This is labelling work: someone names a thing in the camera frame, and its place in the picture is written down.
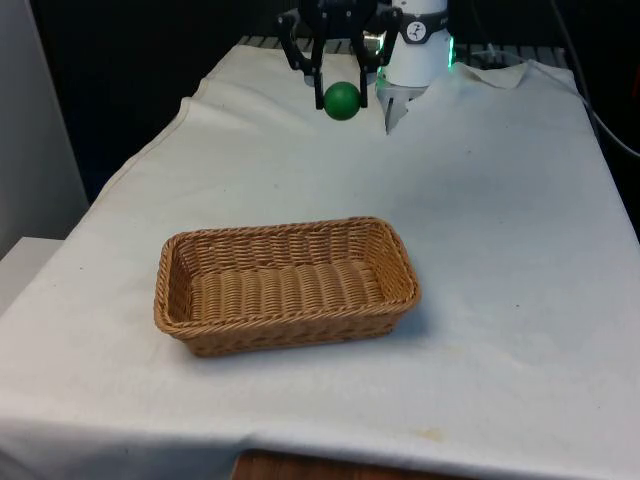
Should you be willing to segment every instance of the green light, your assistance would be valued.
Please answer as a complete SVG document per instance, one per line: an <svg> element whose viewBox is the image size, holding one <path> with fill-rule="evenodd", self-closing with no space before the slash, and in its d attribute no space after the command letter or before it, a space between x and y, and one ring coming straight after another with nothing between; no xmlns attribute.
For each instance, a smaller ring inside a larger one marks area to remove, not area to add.
<svg viewBox="0 0 640 480"><path fill-rule="evenodd" d="M449 71L453 68L453 64L456 61L456 50L455 50L455 39L453 35L451 35L451 40L449 41Z"/></svg>

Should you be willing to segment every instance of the basket rim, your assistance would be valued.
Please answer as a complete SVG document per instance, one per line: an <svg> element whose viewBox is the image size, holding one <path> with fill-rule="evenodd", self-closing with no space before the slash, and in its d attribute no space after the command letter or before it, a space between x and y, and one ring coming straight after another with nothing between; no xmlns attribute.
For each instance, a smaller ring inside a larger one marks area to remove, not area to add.
<svg viewBox="0 0 640 480"><path fill-rule="evenodd" d="M231 317L224 322L192 321L174 322L168 311L169 279L171 277L171 264L175 248L184 240L193 238L216 238L219 236L242 236L252 234L264 235L268 233L290 233L292 231L314 231L331 229L339 226L353 225L377 225L385 229L391 236L396 253L399 254L404 267L406 278L410 282L409 294L405 298L387 300L384 302L368 303L359 307L347 305L337 308L322 307L316 309L300 310L296 312L277 313L272 315L254 314ZM285 325L302 318L313 321L319 318L335 319L346 316L379 316L390 314L402 314L415 307L420 301L422 292L417 280L416 272L409 262L407 250L395 232L393 227L376 217L351 217L343 220L325 220L304 223L288 223L258 227L231 227L220 229L202 229L191 232L182 232L169 238L163 248L160 257L156 291L154 298L154 321L158 329L180 340L188 340L200 335L213 334L229 328L253 328L262 325Z"/></svg>

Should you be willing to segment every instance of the cable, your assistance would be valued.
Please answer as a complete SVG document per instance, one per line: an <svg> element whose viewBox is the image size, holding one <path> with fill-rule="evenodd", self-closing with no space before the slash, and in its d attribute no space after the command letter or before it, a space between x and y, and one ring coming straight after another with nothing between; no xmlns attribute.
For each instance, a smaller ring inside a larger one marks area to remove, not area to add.
<svg viewBox="0 0 640 480"><path fill-rule="evenodd" d="M580 86L582 87L582 91L584 92L584 98L587 100L587 102L589 102L589 105L593 105L593 102L591 101L591 95L589 94L589 87L587 86L587 80L584 76L584 70L582 70L582 64L580 63L580 58L578 57L578 51L573 44L569 29L564 22L564 18L562 16L562 13L560 12L560 9L558 8L556 0L549 0L549 4L551 5L553 14L556 17L556 21L558 22L558 27L560 27L560 32L564 37L564 42L567 44L567 48L569 49L569 53L571 54L571 58L573 59L573 64L576 68L576 73L578 74L578 82L580 82ZM598 143L600 143L600 135L598 134L597 127L598 122L591 108L588 110L588 114L589 121L591 122L591 126L593 127L593 131L596 135L596 140L598 140Z"/></svg>
<svg viewBox="0 0 640 480"><path fill-rule="evenodd" d="M489 35L487 35L487 31L485 30L484 25L480 20L480 15L478 14L478 6L476 5L476 0L471 0L471 13L473 13L473 19L476 22L476 27L480 32L480 36L482 37L482 40L484 40L484 43L487 45L487 48L491 51L491 56L492 56L491 60L495 62L496 61L495 49L493 47L493 43L491 42L491 38L489 37Z"/></svg>
<svg viewBox="0 0 640 480"><path fill-rule="evenodd" d="M570 85L568 83L563 82L562 80L560 80L559 78L554 77L553 75L551 75L549 72L547 72L544 68L540 67L540 65L538 65L537 62L535 62L534 60L531 59L527 59L524 57L521 57L520 55L516 55L515 53L511 53L511 52L507 52L505 50L484 50L482 52L474 52L471 55L476 56L476 55L491 55L493 53L499 53L501 55L504 55L506 57L511 57L511 58L515 58L517 60L520 60L521 62L524 62L526 64L528 64L530 67L532 67L533 69L537 70L538 72L542 73L545 77L550 78L551 80L553 80L554 82L558 83L559 85L561 85L562 87L564 87L568 92L574 94L576 97L578 97L580 100L582 100L582 103L584 104L584 106L587 109L587 112L590 114L590 116L593 117L594 122L597 125L600 125L602 127L602 129L604 130L604 132L609 135L609 137L611 137L611 139L620 147L622 148L624 151L626 151L629 155L631 155L632 157L638 158L640 159L640 152L637 152L635 150L633 150L631 147L629 147L627 144L625 144L622 140L620 140L620 138L618 138L616 136L615 133L613 133L611 131L611 129L606 125L606 123L604 123L604 120L602 120L600 118L600 116L595 112L595 110L593 109L593 105L591 104L591 102L589 102L589 100L587 100L586 97L583 97L582 94L580 94L580 92L575 89L573 87L573 85Z"/></svg>

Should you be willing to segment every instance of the wooden floor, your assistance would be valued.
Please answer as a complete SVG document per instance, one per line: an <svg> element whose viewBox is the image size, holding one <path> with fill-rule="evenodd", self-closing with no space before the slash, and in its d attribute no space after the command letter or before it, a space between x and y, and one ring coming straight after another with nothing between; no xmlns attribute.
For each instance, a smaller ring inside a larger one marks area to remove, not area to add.
<svg viewBox="0 0 640 480"><path fill-rule="evenodd" d="M462 480L431 473L251 451L240 455L231 480Z"/></svg>

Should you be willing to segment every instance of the white cylindrical robot part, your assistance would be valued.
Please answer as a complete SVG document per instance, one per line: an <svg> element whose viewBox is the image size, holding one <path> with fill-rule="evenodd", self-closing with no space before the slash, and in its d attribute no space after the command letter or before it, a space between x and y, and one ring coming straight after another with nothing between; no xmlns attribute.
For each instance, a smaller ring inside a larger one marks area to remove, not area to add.
<svg viewBox="0 0 640 480"><path fill-rule="evenodd" d="M424 15L445 11L447 0L394 0L393 5L407 15ZM450 49L451 36L446 29L433 33L420 45L408 45L400 34L383 78L402 87L427 87L447 73Z"/></svg>
<svg viewBox="0 0 640 480"><path fill-rule="evenodd" d="M444 12L447 0L393 0L393 6L401 8L404 13L423 15Z"/></svg>

